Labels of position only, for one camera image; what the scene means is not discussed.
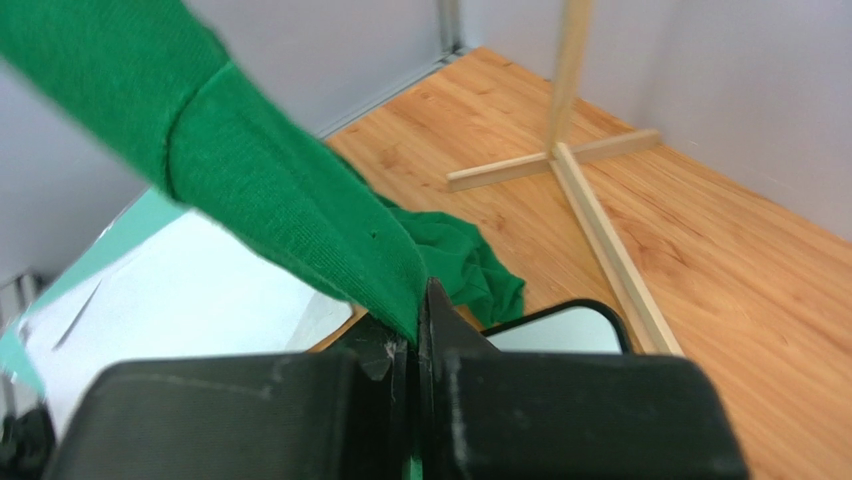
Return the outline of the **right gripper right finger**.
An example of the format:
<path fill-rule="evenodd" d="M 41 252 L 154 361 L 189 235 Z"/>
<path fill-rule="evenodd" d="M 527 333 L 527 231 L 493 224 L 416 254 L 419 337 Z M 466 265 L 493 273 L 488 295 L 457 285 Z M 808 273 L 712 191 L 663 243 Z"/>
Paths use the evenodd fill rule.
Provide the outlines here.
<path fill-rule="evenodd" d="M 555 306 L 479 332 L 437 279 L 419 318 L 420 461 L 425 479 L 747 479 L 721 399 L 694 362 L 637 354 L 622 320 L 613 353 L 505 351 L 507 334 Z"/>

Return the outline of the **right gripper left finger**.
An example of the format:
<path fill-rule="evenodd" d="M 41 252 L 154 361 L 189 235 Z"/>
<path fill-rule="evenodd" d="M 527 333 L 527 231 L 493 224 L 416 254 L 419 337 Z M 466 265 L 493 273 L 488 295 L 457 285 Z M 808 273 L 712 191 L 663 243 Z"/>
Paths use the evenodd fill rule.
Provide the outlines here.
<path fill-rule="evenodd" d="M 371 317 L 318 353 L 124 362 L 88 388 L 49 479 L 398 479 L 408 344 Z"/>

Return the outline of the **green t shirt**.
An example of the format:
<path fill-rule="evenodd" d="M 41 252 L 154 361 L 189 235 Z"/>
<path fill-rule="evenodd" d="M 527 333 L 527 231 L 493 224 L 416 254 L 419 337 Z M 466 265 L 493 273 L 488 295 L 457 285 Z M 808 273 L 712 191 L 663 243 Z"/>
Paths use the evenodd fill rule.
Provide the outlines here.
<path fill-rule="evenodd" d="M 375 192 L 180 1 L 5 1 L 1 54 L 172 200 L 410 341 L 432 277 L 486 326 L 523 312 L 476 226 Z"/>

